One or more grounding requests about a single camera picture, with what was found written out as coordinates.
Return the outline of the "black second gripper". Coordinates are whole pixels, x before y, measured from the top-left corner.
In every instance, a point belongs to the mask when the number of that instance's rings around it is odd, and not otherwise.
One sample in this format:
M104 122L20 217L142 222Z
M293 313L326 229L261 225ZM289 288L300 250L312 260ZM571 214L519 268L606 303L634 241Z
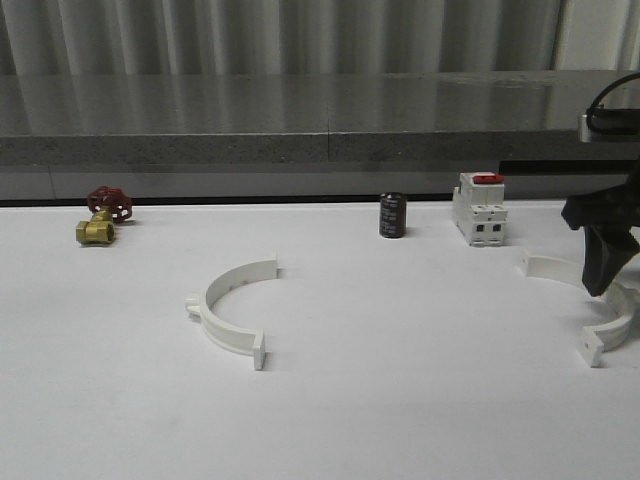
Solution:
M639 161L623 184L568 197L561 215L572 230L584 227L582 282L591 296L600 296L639 253L630 232L639 226Z

